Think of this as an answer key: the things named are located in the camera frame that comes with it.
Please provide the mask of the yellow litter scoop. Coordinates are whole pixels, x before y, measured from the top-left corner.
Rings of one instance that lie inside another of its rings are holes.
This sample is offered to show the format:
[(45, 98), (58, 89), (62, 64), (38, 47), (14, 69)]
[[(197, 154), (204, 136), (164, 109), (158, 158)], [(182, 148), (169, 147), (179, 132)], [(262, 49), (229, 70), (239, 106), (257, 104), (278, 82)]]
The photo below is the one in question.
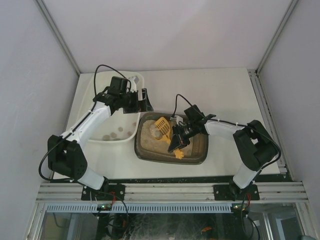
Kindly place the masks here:
[[(155, 128), (161, 134), (161, 138), (156, 137), (157, 140), (166, 142), (168, 145), (171, 144), (171, 126), (169, 122), (162, 116), (155, 123)], [(173, 151), (177, 159), (182, 159), (185, 155), (180, 149)]]

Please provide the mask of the dark brown litter box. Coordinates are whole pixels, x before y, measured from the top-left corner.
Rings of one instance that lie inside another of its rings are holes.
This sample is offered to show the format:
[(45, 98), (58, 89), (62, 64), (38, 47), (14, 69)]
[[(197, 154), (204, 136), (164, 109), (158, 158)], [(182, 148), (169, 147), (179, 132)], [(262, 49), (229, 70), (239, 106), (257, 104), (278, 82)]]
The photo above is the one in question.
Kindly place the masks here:
[(181, 149), (183, 157), (177, 158), (174, 152), (168, 152), (169, 144), (166, 141), (156, 139), (151, 133), (154, 123), (161, 117), (164, 117), (171, 127), (176, 125), (175, 121), (170, 120), (168, 113), (149, 112), (141, 117), (134, 138), (134, 151), (137, 157), (164, 164), (200, 165), (208, 155), (209, 137), (197, 134), (190, 138), (190, 144)]

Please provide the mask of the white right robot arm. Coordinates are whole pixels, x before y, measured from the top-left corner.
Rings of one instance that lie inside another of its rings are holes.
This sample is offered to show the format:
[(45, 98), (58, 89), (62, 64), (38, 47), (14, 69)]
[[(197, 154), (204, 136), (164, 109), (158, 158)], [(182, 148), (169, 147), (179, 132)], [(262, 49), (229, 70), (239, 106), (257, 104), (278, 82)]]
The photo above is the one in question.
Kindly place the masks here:
[(181, 150), (190, 144), (190, 138), (203, 134), (234, 141), (242, 164), (231, 180), (231, 186), (242, 190), (252, 184), (263, 169), (277, 162), (282, 152), (263, 124), (252, 120), (247, 124), (217, 119), (216, 115), (204, 115), (197, 105), (184, 111), (187, 121), (180, 121), (175, 113), (170, 119), (176, 121), (172, 127), (172, 139), (168, 152)]

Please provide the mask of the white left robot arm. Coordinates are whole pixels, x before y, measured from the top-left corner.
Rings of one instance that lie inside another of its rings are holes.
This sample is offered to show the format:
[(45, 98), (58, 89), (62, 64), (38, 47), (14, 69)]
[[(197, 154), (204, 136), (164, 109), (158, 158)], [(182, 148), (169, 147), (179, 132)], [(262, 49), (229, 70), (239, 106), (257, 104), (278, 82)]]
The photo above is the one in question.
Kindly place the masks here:
[(152, 112), (146, 88), (138, 88), (140, 79), (114, 76), (110, 85), (95, 94), (88, 112), (61, 135), (47, 141), (48, 168), (93, 190), (107, 191), (109, 180), (88, 166), (83, 152), (96, 129), (118, 110), (124, 114)]

